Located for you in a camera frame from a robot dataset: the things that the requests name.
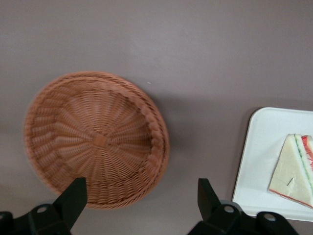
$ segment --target gray table surface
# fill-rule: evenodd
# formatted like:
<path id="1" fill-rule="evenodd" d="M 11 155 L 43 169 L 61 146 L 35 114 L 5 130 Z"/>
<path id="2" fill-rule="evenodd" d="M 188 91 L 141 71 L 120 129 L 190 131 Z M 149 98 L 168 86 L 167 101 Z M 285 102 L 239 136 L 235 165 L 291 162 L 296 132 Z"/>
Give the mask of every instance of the gray table surface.
<path id="1" fill-rule="evenodd" d="M 167 171 L 141 201 L 85 209 L 74 235 L 183 235 L 201 219 L 197 179 L 232 198 L 251 114 L 313 111 L 313 1 L 0 1 L 0 211 L 56 198 L 23 149 L 28 105 L 56 77 L 107 71 L 157 104 Z M 290 221 L 301 235 L 312 222 Z"/>

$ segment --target wicker basket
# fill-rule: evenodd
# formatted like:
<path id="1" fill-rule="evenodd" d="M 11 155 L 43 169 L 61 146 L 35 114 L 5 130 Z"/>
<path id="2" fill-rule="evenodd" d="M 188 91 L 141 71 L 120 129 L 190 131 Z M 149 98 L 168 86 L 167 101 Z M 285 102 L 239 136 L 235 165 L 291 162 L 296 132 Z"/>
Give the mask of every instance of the wicker basket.
<path id="1" fill-rule="evenodd" d="M 86 177 L 87 207 L 121 208 L 146 196 L 168 163 L 169 138 L 152 100 L 116 75 L 86 71 L 45 87 L 26 115 L 32 166 L 55 192 Z"/>

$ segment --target basket weave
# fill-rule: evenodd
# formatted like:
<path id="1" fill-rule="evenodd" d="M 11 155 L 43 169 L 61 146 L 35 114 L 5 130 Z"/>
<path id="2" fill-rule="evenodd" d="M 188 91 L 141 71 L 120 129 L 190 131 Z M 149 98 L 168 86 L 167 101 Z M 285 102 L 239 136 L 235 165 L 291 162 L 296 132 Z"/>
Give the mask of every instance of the basket weave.
<path id="1" fill-rule="evenodd" d="M 97 71 L 45 87 L 26 115 L 24 142 L 35 171 L 58 194 L 86 177 L 87 207 L 95 209 L 146 196 L 169 157 L 168 132 L 152 100 L 125 79 Z"/>

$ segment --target white plate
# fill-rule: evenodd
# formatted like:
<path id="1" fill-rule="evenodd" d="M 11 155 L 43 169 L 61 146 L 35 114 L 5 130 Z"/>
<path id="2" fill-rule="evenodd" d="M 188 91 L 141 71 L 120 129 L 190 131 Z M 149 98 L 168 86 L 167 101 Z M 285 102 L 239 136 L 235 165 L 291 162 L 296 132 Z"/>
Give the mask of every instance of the white plate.
<path id="1" fill-rule="evenodd" d="M 285 138 L 293 133 L 313 136 L 313 112 L 267 107 L 251 117 L 233 196 L 248 215 L 271 211 L 313 221 L 313 209 L 268 191 Z"/>

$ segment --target sandwich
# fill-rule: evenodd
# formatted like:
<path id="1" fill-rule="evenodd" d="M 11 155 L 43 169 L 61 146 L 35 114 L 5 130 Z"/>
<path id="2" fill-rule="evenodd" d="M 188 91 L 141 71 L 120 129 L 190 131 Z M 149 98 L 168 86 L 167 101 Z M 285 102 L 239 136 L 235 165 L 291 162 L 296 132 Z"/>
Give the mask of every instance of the sandwich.
<path id="1" fill-rule="evenodd" d="M 269 191 L 313 209 L 313 140 L 311 136 L 286 137 Z"/>

